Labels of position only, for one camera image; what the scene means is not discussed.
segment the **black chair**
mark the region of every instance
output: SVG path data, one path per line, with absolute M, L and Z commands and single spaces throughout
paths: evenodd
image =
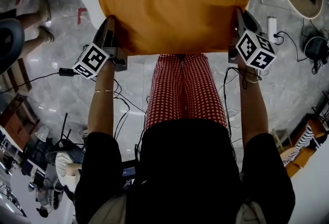
M 19 58 L 24 41 L 24 29 L 20 21 L 14 18 L 0 20 L 0 75 Z
M 52 164 L 52 165 L 55 165 L 56 154 L 58 152 L 70 151 L 70 150 L 73 150 L 75 148 L 79 148 L 81 151 L 84 152 L 84 149 L 85 149 L 85 144 L 84 143 L 83 144 L 82 143 L 73 143 L 71 140 L 69 140 L 71 129 L 68 131 L 67 136 L 64 134 L 66 118 L 67 118 L 67 113 L 65 114 L 64 123 L 63 123 L 63 126 L 62 126 L 61 137 L 60 137 L 59 141 L 46 154 L 47 162 Z

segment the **marble floor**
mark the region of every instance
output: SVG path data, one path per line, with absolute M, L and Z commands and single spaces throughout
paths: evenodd
M 87 14 L 78 22 L 78 9 L 84 5 L 80 0 L 49 0 L 52 11 L 52 21 L 48 25 L 55 35 L 52 44 L 46 44 L 25 58 L 25 64 L 30 79 L 58 71 L 60 67 L 72 68 L 75 60 L 85 44 L 89 44 L 96 29 L 90 23 Z M 319 28 L 329 29 L 329 8 L 325 1 L 321 15 L 314 20 Z M 36 11 L 38 0 L 19 11 L 28 13 Z M 278 20 L 278 31 L 283 30 L 300 42 L 300 32 L 303 19 L 291 11 L 273 6 L 262 5 L 260 0 L 250 0 L 249 11 L 267 31 L 267 17 Z M 29 38 L 36 36 L 36 28 L 26 31 Z M 263 77 L 260 83 L 266 102 L 269 126 L 272 129 L 287 129 L 291 132 L 306 112 L 311 112 L 321 97 L 321 91 L 329 88 L 329 65 L 317 75 L 311 73 L 312 63 L 309 60 L 297 63 L 296 49 L 293 43 L 285 38 L 280 47 L 276 47 L 278 58 L 272 65 L 270 74 Z M 122 86 L 122 94 L 139 108 L 146 110 L 146 98 L 150 93 L 152 73 L 157 55 L 129 57 L 128 71 L 116 73 L 116 79 Z M 223 84 L 225 70 L 229 66 L 227 54 L 208 54 L 217 88 Z M 228 81 L 234 78 L 235 72 L 229 73 Z M 81 142 L 79 131 L 87 125 L 89 106 L 92 100 L 95 83 L 81 76 L 60 77 L 58 75 L 33 82 L 28 101 L 41 118 L 41 122 L 49 127 L 49 137 L 58 138 L 65 113 L 68 119 L 65 132 L 71 128 L 71 139 Z M 232 140 L 241 138 L 240 89 L 238 80 L 227 85 L 227 105 L 231 109 Z M 126 112 L 126 105 L 120 100 L 114 100 L 116 126 L 120 117 Z M 131 111 L 118 137 L 123 160 L 134 158 L 134 145 L 139 141 L 144 121 L 144 113 L 131 105 Z M 237 163 L 241 167 L 243 158 L 242 142 L 234 143 Z

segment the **black cable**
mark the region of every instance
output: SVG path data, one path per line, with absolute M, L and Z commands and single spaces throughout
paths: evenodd
M 124 124 L 124 122 L 126 121 L 128 115 L 129 115 L 130 106 L 129 106 L 129 105 L 127 104 L 127 102 L 126 102 L 124 99 L 122 99 L 122 98 L 119 98 L 119 97 L 113 97 L 113 99 L 119 99 L 119 100 L 123 101 L 123 102 L 125 103 L 125 105 L 128 107 L 128 110 L 127 110 L 127 111 L 124 113 L 124 115 L 120 118 L 120 120 L 119 120 L 119 122 L 118 122 L 118 124 L 117 124 L 117 127 L 116 127 L 116 129 L 115 129 L 115 132 L 114 132 L 114 139 L 115 139 L 115 140 L 118 140 L 118 137 L 119 137 L 120 131 L 121 131 L 122 127 L 123 127 L 123 124 Z M 121 122 L 121 120 L 122 120 L 123 118 L 124 118 L 124 120 L 123 120 L 123 122 L 122 122 L 122 124 L 121 124 L 121 127 L 120 127 L 119 132 L 118 132 L 118 135 L 117 135 L 117 130 L 118 130 L 119 124 L 120 124 L 120 122 Z
M 289 39 L 291 39 L 291 41 L 293 42 L 293 44 L 294 44 L 294 46 L 295 46 L 295 48 L 296 48 L 296 54 L 297 54 L 297 59 L 296 59 L 296 60 L 297 60 L 297 62 L 302 62 L 302 61 L 307 60 L 307 58 L 304 58 L 304 59 L 302 59 L 302 60 L 300 60 L 300 59 L 298 58 L 298 47 L 297 47 L 295 41 L 290 37 L 290 35 L 289 35 L 287 32 L 285 32 L 285 31 L 279 31 L 277 34 L 275 34 L 275 35 L 274 35 L 275 38 L 282 38 L 282 42 L 281 42 L 281 43 L 279 43 L 279 44 L 275 43 L 275 44 L 278 45 L 278 46 L 280 46 L 280 45 L 282 45 L 283 42 L 284 42 L 284 37 L 283 37 L 283 36 L 280 36 L 280 35 L 279 35 L 280 33 L 286 34 L 286 35 L 289 37 Z
M 318 28 L 313 24 L 313 22 L 311 20 L 310 20 L 310 23 L 315 28 L 316 32 L 321 35 L 322 33 L 318 30 Z
M 121 87 L 121 85 L 118 83 L 117 80 L 114 79 L 114 81 L 117 83 L 117 88 L 113 91 L 113 94 L 114 94 L 113 99 L 119 99 L 119 100 L 123 101 L 124 104 L 128 107 L 128 110 L 127 110 L 127 111 L 123 114 L 123 116 L 120 118 L 120 120 L 119 120 L 119 122 L 118 122 L 118 124 L 117 124 L 117 127 L 116 127 L 116 129 L 115 129 L 114 139 L 117 140 L 118 137 L 119 137 L 119 134 L 120 134 L 120 132 L 121 132 L 121 129 L 122 129 L 122 127 L 123 127 L 123 125 L 124 125 L 124 123 L 125 123 L 125 121 L 126 121 L 128 115 L 129 115 L 129 111 L 130 111 L 130 106 L 127 104 L 127 102 L 126 102 L 124 99 L 126 99 L 126 100 L 127 100 L 128 102 L 130 102 L 134 107 L 136 107 L 137 109 L 139 109 L 140 111 L 142 111 L 143 113 L 145 113 L 145 115 L 146 115 L 146 112 L 144 112 L 142 109 L 140 109 L 140 108 L 137 107 L 135 104 L 133 104 L 129 99 L 127 99 L 125 96 L 123 96 L 123 95 L 121 94 L 121 92 L 122 92 L 122 87 Z
M 142 133 L 140 134 L 140 137 L 139 137 L 139 141 L 138 141 L 138 144 L 135 145 L 135 154 L 139 153 L 140 154 L 140 148 L 139 148 L 139 145 L 140 145 L 140 142 L 143 138 L 143 134 L 144 134 L 144 130 L 145 130 L 145 124 L 146 124 L 146 114 L 147 114 L 148 111 L 145 112 L 145 115 L 144 115 L 144 125 L 143 125 L 143 131 Z
M 129 99 L 127 99 L 125 96 L 123 96 L 122 94 L 121 94 L 121 91 L 122 91 L 122 87 L 121 87 L 121 85 L 117 82 L 117 80 L 116 79 L 114 79 L 114 81 L 119 85 L 119 87 L 120 87 L 120 92 L 117 92 L 117 94 L 118 95 L 120 95 L 121 97 L 123 97 L 123 98 L 125 98 L 128 102 L 130 102 L 134 107 L 136 107 L 138 110 L 140 110 L 140 111 L 142 111 L 143 113 L 145 113 L 141 108 L 139 108 L 138 106 L 136 106 L 135 104 L 133 104 Z
M 303 32 L 304 32 L 304 26 L 305 26 L 305 18 L 303 18 L 303 27 L 302 27 L 302 30 L 300 32 L 300 34 L 304 37 L 307 37 L 307 35 L 305 35 Z
M 234 140 L 232 143 L 235 143 L 235 142 L 237 142 L 237 141 L 239 141 L 239 140 L 242 140 L 242 138 L 236 139 L 236 140 Z
M 228 108 L 227 108 L 227 103 L 226 103 L 226 91 L 225 91 L 225 84 L 226 84 L 227 75 L 228 75 L 229 70 L 232 70 L 232 69 L 235 70 L 236 72 L 238 72 L 240 75 L 243 76 L 243 79 L 242 79 L 242 87 L 243 87 L 243 89 L 247 89 L 247 87 L 248 87 L 248 81 L 247 81 L 247 79 L 245 77 L 245 74 L 246 73 L 249 73 L 249 74 L 257 77 L 259 81 L 261 81 L 262 78 L 257 74 L 257 72 L 256 73 L 252 73 L 252 72 L 247 71 L 246 69 L 243 70 L 243 69 L 239 69 L 239 68 L 235 68 L 235 67 L 229 67 L 229 68 L 226 69 L 226 73 L 225 73 L 225 77 L 224 77 L 224 84 L 223 84 L 223 88 L 224 88 L 224 103 L 225 103 L 225 111 L 226 111 L 226 119 L 227 119 L 227 125 L 228 125 L 229 139 L 230 139 L 230 143 L 231 143 L 231 147 L 232 147 L 233 157 L 234 157 L 234 159 L 236 161 L 236 154 L 235 154 L 235 151 L 234 151 L 233 144 L 231 142 L 231 139 L 232 139 L 232 130 L 231 130 L 230 118 L 229 118 L 229 115 L 228 115 Z
M 1 95 L 1 94 L 4 94 L 5 92 L 8 92 L 8 91 L 10 91 L 10 90 L 13 90 L 14 88 L 19 88 L 19 87 L 21 87 L 21 86 L 23 86 L 23 85 L 25 85 L 25 84 L 27 84 L 27 83 L 30 83 L 30 82 L 36 81 L 36 80 L 38 80 L 38 79 L 46 78 L 46 77 L 49 77 L 49 76 L 52 76 L 52 75 L 55 75 L 55 74 L 59 74 L 59 72 L 54 72 L 54 73 L 52 73 L 52 74 L 48 74 L 48 75 L 46 75 L 46 76 L 41 76 L 41 77 L 35 78 L 35 79 L 31 80 L 31 81 L 27 81 L 27 82 L 25 82 L 25 83 L 23 83 L 23 84 L 21 84 L 21 85 L 13 86 L 13 87 L 11 87 L 11 88 L 8 89 L 8 90 L 5 90 L 5 91 L 0 92 L 0 95 Z

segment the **red checkered pants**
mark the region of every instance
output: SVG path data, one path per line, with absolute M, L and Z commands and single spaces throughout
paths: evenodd
M 161 54 L 155 66 L 145 130 L 175 119 L 208 119 L 227 127 L 208 58 Z

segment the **orange pillow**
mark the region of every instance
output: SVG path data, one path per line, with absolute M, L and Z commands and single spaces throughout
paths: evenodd
M 116 36 L 128 54 L 227 51 L 236 7 L 249 0 L 99 0 L 118 19 Z

